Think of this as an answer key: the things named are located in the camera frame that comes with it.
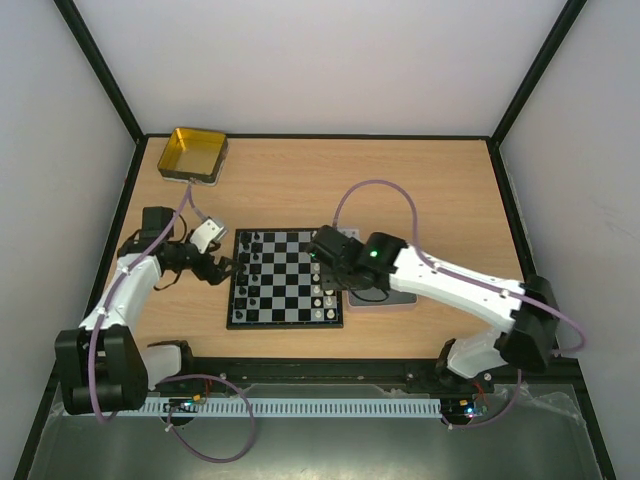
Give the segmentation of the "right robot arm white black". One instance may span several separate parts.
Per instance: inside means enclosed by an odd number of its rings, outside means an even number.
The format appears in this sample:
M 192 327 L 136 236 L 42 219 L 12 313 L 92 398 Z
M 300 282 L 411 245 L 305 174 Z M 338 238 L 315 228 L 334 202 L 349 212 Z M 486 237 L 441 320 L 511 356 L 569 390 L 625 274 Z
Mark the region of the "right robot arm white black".
M 455 392 L 470 379 L 509 365 L 531 373 L 546 371 L 559 316 L 551 312 L 548 281 L 491 277 L 427 255 L 405 240 L 382 232 L 366 242 L 325 225 L 307 246 L 310 256 L 328 269 L 343 289 L 394 290 L 430 298 L 472 314 L 488 329 L 446 342 L 436 379 Z

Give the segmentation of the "black white chess board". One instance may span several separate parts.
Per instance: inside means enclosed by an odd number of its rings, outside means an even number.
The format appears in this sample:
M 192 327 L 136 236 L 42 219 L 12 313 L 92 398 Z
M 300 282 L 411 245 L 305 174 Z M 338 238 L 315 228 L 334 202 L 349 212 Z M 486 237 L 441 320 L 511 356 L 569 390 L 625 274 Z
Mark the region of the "black white chess board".
M 248 252 L 240 251 L 241 233 L 251 233 Z M 321 265 L 307 252 L 307 244 L 316 234 L 313 228 L 238 229 L 234 237 L 233 259 L 245 265 L 243 273 L 231 278 L 226 328 L 229 330 L 322 329 L 344 325 L 342 295 L 325 290 L 321 283 Z M 315 266 L 320 268 L 320 281 L 314 282 Z M 313 285 L 319 285 L 320 295 L 313 295 Z M 240 295 L 238 287 L 245 286 Z M 325 298 L 333 297 L 327 306 Z M 322 305 L 313 306 L 320 298 Z M 334 309 L 333 320 L 325 312 Z M 314 311 L 323 317 L 316 319 Z

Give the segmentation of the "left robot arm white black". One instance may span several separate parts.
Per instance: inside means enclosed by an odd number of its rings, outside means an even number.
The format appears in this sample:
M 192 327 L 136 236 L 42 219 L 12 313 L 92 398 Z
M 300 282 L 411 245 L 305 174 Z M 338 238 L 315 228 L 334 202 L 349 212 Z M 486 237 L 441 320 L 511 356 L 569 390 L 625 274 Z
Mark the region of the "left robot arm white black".
M 162 380 L 186 374 L 193 364 L 187 341 L 169 340 L 139 349 L 133 332 L 151 292 L 165 272 L 192 272 L 212 286 L 237 273 L 240 264 L 215 256 L 226 226 L 204 217 L 175 239 L 181 214 L 146 207 L 138 230 L 118 249 L 116 269 L 95 308 L 80 325 L 55 340 L 64 408 L 71 415 L 137 410 Z

